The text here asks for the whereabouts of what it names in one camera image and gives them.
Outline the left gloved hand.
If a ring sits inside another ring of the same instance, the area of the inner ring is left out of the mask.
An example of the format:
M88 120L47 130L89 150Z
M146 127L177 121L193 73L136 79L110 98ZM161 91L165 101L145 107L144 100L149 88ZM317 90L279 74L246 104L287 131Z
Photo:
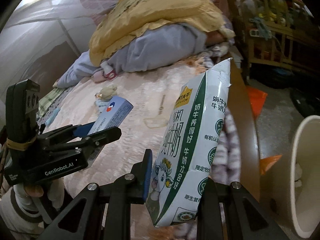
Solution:
M44 189L40 185L17 184L13 189L17 198L17 204L29 211L35 211L36 207L33 198L47 197L52 207L59 210L63 205L65 187L63 179L56 179L48 184L49 189Z

